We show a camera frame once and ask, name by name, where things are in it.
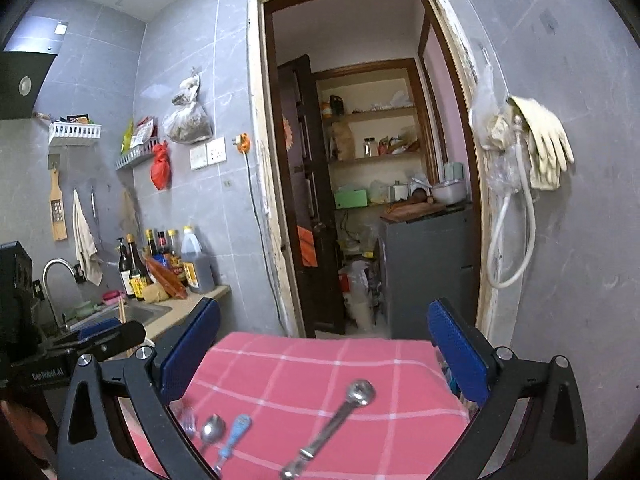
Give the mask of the pink checked tablecloth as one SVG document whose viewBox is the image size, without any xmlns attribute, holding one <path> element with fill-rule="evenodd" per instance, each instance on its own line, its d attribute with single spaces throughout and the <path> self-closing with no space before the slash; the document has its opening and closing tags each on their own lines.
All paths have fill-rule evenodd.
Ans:
<svg viewBox="0 0 640 480">
<path fill-rule="evenodd" d="M 226 479 L 275 479 L 365 379 L 373 402 L 349 415 L 307 479 L 425 479 L 468 426 L 424 340 L 294 339 L 231 333 L 209 350 L 178 412 L 252 426 L 222 467 Z"/>
</svg>

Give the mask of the red plastic bag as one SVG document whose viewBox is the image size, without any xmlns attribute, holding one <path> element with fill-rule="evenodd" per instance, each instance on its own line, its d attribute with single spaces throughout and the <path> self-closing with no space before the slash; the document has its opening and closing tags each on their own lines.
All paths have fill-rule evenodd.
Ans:
<svg viewBox="0 0 640 480">
<path fill-rule="evenodd" d="M 171 179 L 171 166 L 166 141 L 156 144 L 152 148 L 153 161 L 150 168 L 150 179 L 157 191 L 168 188 Z"/>
</svg>

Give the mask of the white wall switch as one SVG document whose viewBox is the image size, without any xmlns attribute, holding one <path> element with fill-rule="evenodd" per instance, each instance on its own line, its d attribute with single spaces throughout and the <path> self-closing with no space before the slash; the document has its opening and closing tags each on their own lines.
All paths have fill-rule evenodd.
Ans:
<svg viewBox="0 0 640 480">
<path fill-rule="evenodd" d="M 227 160 L 226 140 L 216 138 L 195 145 L 189 152 L 190 168 L 198 170 Z"/>
</svg>

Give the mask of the dark grey cabinet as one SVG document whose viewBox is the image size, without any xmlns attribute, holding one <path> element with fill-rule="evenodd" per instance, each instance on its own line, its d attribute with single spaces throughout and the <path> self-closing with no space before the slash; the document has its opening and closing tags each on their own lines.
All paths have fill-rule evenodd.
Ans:
<svg viewBox="0 0 640 480">
<path fill-rule="evenodd" d="M 427 307 L 445 298 L 473 324 L 478 284 L 472 208 L 380 225 L 384 314 L 393 339 L 431 338 Z"/>
</svg>

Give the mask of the oil jug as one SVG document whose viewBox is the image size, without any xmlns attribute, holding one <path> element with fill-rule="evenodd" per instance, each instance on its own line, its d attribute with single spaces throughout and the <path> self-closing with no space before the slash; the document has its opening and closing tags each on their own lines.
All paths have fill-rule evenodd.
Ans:
<svg viewBox="0 0 640 480">
<path fill-rule="evenodd" d="M 183 228 L 181 259 L 186 281 L 192 292 L 204 295 L 215 289 L 216 284 L 208 255 L 204 252 L 192 226 Z"/>
</svg>

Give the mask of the metal measuring spoon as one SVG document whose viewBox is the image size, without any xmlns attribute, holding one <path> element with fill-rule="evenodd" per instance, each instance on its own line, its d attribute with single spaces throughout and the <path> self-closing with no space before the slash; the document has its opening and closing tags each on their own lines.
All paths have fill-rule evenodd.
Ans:
<svg viewBox="0 0 640 480">
<path fill-rule="evenodd" d="M 368 380 L 357 379 L 352 382 L 347 387 L 344 402 L 311 442 L 301 448 L 294 460 L 281 469 L 280 478 L 299 478 L 308 464 L 317 457 L 322 448 L 326 446 L 337 430 L 346 422 L 349 415 L 356 411 L 357 408 L 364 408 L 371 404 L 375 395 L 375 388 Z"/>
</svg>

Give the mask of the yellow rubber gloves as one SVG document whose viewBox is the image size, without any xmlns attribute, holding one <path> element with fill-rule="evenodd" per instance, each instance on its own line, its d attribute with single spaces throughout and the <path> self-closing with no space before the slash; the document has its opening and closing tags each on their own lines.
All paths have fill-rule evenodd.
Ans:
<svg viewBox="0 0 640 480">
<path fill-rule="evenodd" d="M 508 103 L 524 120 L 532 188 L 556 191 L 561 185 L 562 174 L 575 162 L 562 122 L 534 99 L 509 96 Z"/>
</svg>

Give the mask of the sink faucet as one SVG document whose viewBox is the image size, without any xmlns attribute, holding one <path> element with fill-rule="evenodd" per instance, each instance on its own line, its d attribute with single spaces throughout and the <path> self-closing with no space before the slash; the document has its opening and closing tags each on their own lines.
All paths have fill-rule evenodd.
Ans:
<svg viewBox="0 0 640 480">
<path fill-rule="evenodd" d="M 43 267 L 43 295 L 59 330 L 66 330 L 67 319 L 74 316 L 75 309 L 84 301 L 77 278 L 77 269 L 64 258 L 53 258 Z"/>
</svg>

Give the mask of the steel sink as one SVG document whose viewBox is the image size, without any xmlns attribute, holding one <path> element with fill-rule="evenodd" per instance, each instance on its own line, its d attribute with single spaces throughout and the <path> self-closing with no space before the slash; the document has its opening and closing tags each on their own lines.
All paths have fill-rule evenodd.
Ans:
<svg viewBox="0 0 640 480">
<path fill-rule="evenodd" d="M 170 311 L 171 307 L 162 306 L 161 304 L 145 304 L 144 302 L 133 301 L 130 302 L 130 304 L 124 304 L 124 320 L 126 322 L 137 321 L 143 326 L 148 326 Z M 111 318 L 120 319 L 120 307 L 118 304 L 105 307 L 81 321 L 70 322 L 67 328 L 69 330 L 81 330 L 82 328 L 96 325 L 99 322 L 110 320 Z"/>
</svg>

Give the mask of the large silver spoon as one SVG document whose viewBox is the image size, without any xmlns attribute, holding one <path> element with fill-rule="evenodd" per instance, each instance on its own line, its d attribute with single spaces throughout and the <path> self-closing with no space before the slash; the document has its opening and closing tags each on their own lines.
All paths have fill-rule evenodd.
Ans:
<svg viewBox="0 0 640 480">
<path fill-rule="evenodd" d="M 205 451 L 213 444 L 218 442 L 226 432 L 226 423 L 224 419 L 217 414 L 210 415 L 204 422 L 200 432 L 200 453 Z"/>
</svg>

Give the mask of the green box on shelf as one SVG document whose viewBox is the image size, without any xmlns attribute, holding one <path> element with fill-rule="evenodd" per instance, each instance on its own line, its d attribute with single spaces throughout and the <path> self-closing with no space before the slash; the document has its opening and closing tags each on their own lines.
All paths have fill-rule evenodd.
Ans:
<svg viewBox="0 0 640 480">
<path fill-rule="evenodd" d="M 367 207 L 369 205 L 368 192 L 365 188 L 336 191 L 334 202 L 337 210 Z"/>
</svg>

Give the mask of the hanging grey bag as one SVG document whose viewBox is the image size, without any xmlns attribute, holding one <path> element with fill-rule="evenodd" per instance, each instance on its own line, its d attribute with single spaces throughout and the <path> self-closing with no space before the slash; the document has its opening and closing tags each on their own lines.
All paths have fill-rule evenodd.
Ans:
<svg viewBox="0 0 640 480">
<path fill-rule="evenodd" d="M 171 98 L 174 109 L 164 118 L 163 129 L 172 142 L 191 145 L 213 137 L 212 123 L 198 102 L 201 82 L 201 75 L 194 68 L 191 75 L 180 82 L 178 92 Z"/>
</svg>

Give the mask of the silver fork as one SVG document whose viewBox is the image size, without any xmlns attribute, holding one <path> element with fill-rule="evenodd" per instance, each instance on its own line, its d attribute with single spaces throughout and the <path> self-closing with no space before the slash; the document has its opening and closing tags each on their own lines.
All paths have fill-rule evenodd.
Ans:
<svg viewBox="0 0 640 480">
<path fill-rule="evenodd" d="M 183 408 L 180 412 L 178 422 L 186 436 L 193 440 L 198 435 L 196 428 L 196 416 L 192 408 Z"/>
</svg>

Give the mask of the hanging towel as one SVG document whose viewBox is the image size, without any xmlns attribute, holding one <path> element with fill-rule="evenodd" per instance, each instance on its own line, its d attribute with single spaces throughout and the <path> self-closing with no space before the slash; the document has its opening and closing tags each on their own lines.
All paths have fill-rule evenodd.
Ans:
<svg viewBox="0 0 640 480">
<path fill-rule="evenodd" d="M 98 248 L 84 215 L 77 190 L 73 190 L 72 222 L 76 259 L 86 280 L 96 286 L 102 283 L 103 272 L 98 257 Z"/>
</svg>

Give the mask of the dark sauce bottle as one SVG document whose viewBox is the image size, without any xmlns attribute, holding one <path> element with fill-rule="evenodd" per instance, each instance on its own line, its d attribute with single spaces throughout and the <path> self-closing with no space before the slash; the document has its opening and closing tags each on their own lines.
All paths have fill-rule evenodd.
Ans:
<svg viewBox="0 0 640 480">
<path fill-rule="evenodd" d="M 134 299 L 136 298 L 136 294 L 134 293 L 134 289 L 130 283 L 131 260 L 127 246 L 122 237 L 119 237 L 118 239 L 117 249 L 119 252 L 118 272 L 120 279 L 122 280 L 122 286 L 124 286 L 126 296 L 130 299 Z"/>
</svg>

